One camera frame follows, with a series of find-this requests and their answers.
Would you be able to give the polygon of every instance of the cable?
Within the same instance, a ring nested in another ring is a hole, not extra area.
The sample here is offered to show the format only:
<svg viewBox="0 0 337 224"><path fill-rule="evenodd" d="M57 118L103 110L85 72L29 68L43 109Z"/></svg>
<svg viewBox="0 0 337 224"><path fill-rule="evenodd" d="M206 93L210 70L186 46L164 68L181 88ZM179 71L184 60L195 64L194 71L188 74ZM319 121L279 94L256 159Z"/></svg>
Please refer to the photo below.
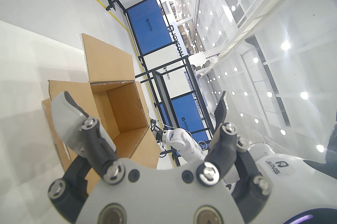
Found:
<svg viewBox="0 0 337 224"><path fill-rule="evenodd" d="M268 145L269 147L272 147L272 148L274 148L275 150L277 150L279 153L281 153L280 150L278 150L277 148L275 148L275 147L272 146L272 145L269 145L269 144L266 143L266 142L255 142L255 143L251 143L248 147L250 147L250 146L252 146L252 145L254 145L254 144L266 144L266 145Z"/></svg>

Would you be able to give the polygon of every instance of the white ceiling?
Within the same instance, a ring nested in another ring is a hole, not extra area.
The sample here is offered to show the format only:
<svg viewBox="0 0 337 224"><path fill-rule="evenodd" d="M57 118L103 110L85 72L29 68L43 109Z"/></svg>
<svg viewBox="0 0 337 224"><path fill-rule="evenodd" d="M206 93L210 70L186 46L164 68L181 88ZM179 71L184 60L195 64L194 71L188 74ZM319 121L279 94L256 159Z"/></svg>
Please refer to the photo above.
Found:
<svg viewBox="0 0 337 224"><path fill-rule="evenodd" d="M231 98L238 115L228 120L243 121L253 141L265 140L282 152L324 161L325 153L319 153L316 145L326 147L336 120L336 22L337 0L286 0L251 34L264 63L260 59L254 63L253 58L259 58L256 48L242 42L209 72L208 77L216 78L207 83L214 103L218 100L218 94L211 94L214 89L235 91ZM281 48L284 41L291 45L288 51ZM266 65L277 86L276 95ZM307 100L300 97L303 91L309 94ZM276 97L282 99L291 127L286 126Z"/></svg>

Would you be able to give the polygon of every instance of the open cardboard box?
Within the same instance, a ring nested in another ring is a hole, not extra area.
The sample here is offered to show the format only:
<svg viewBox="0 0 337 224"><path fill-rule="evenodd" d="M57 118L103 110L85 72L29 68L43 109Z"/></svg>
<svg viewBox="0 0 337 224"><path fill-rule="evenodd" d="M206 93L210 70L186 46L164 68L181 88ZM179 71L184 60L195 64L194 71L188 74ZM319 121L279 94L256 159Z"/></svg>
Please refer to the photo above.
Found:
<svg viewBox="0 0 337 224"><path fill-rule="evenodd" d="M141 84L135 81L132 56L89 35L82 34L82 38L89 82L50 80L50 99L68 91L78 106L101 122L114 141L119 158L130 158L155 169L160 147L148 128L150 117ZM50 99L42 104L62 166L66 170L76 154L64 145L55 132ZM86 179L90 193L100 178L91 169Z"/></svg>

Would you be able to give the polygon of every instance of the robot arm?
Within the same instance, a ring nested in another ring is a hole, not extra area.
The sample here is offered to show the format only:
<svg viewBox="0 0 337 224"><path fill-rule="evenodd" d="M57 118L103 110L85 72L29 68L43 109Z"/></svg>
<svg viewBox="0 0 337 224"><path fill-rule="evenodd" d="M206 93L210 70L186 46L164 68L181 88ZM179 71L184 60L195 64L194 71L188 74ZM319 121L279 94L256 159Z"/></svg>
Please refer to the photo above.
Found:
<svg viewBox="0 0 337 224"><path fill-rule="evenodd" d="M268 183L240 144L232 124L217 120L205 160L196 159L171 170L153 170L118 158L99 121L69 97L63 92L53 99L53 123L59 136L80 155L64 176L51 184L48 196L70 223L243 224L259 214L266 203ZM186 149L195 141L185 133L180 130L168 138L178 149ZM222 178L234 163L242 183L235 187L233 198ZM85 176L91 167L101 180L88 196Z"/></svg>
<svg viewBox="0 0 337 224"><path fill-rule="evenodd" d="M206 155L203 153L199 144L191 135L182 128L161 130L156 125L156 120L151 120L150 129L156 131L161 137L160 141L177 150L187 162L196 159L204 160Z"/></svg>

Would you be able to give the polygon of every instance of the ceiling light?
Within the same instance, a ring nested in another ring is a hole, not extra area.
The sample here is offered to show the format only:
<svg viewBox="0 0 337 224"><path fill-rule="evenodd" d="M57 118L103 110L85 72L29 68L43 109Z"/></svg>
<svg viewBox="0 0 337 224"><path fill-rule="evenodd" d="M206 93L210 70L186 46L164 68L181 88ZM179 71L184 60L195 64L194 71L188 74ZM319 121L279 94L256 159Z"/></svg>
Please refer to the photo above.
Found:
<svg viewBox="0 0 337 224"><path fill-rule="evenodd" d="M288 41L284 42L283 44L281 44L281 48L284 50L284 51L287 51L290 49L290 43Z"/></svg>
<svg viewBox="0 0 337 224"><path fill-rule="evenodd" d="M324 152L324 146L322 146L322 145L317 145L316 148L317 148L317 150L318 150L320 153L323 153L323 152Z"/></svg>
<svg viewBox="0 0 337 224"><path fill-rule="evenodd" d="M232 23L232 21L234 20L234 17L231 13L231 10L226 5L222 5L222 8L224 9L224 12L225 12L226 17L228 18L229 22Z"/></svg>
<svg viewBox="0 0 337 224"><path fill-rule="evenodd" d="M302 98L302 99L308 99L308 97L309 97L309 95L308 95L307 92L302 92L302 93L301 93L301 98Z"/></svg>

